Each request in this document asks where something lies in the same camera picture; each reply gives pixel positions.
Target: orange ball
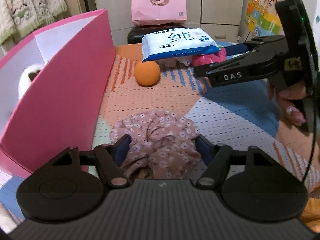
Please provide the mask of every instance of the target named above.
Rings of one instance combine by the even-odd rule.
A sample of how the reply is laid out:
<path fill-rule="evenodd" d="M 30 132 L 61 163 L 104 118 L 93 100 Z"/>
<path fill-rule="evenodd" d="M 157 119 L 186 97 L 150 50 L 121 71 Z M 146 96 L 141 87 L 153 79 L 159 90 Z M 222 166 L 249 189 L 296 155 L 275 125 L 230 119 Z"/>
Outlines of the orange ball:
<path fill-rule="evenodd" d="M 160 77 L 160 67 L 154 61 L 138 62 L 133 70 L 136 81 L 143 86 L 155 84 Z"/>

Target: chinese character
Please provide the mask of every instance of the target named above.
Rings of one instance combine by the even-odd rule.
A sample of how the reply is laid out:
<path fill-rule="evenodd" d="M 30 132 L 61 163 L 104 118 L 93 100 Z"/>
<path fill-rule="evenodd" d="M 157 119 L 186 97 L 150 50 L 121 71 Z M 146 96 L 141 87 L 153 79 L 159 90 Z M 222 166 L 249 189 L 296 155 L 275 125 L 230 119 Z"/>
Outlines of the chinese character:
<path fill-rule="evenodd" d="M 170 38 L 170 42 L 174 42 L 174 41 L 177 41 L 179 39 L 185 39 L 186 41 L 190 41 L 190 40 L 194 40 L 195 39 L 195 38 L 192 38 L 190 36 L 190 33 L 184 33 L 184 32 L 181 32 L 180 34 L 171 33 L 168 38 Z"/>

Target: ribbed gray surface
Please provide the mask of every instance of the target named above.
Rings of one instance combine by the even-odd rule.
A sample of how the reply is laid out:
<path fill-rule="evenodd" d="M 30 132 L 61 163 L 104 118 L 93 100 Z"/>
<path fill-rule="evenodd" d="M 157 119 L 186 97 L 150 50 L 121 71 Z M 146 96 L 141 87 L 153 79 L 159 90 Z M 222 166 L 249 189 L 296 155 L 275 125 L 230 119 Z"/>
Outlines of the ribbed gray surface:
<path fill-rule="evenodd" d="M 130 188 L 111 191 L 85 218 L 58 225 L 27 220 L 10 234 L 14 240 L 309 240 L 314 236 L 298 219 L 259 224 L 239 218 L 214 192 L 197 190 L 189 180 L 138 179 Z"/>

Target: wet wipes package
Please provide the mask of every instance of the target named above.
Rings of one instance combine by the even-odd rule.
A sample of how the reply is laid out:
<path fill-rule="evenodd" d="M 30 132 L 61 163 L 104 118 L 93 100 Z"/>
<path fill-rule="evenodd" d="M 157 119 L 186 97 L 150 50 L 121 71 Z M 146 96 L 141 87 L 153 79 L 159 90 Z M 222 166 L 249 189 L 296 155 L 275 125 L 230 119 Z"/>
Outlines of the wet wipes package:
<path fill-rule="evenodd" d="M 176 28 L 144 35 L 143 62 L 172 57 L 214 54 L 220 48 L 202 29 Z"/>

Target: ring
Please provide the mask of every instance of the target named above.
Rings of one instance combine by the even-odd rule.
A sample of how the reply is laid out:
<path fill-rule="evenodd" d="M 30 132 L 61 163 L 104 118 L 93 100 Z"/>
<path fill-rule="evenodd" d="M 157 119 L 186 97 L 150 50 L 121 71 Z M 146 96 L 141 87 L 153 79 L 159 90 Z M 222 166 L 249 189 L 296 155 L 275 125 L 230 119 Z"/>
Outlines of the ring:
<path fill-rule="evenodd" d="M 287 112 L 287 114 L 291 114 L 293 109 L 289 106 L 285 111 Z"/>

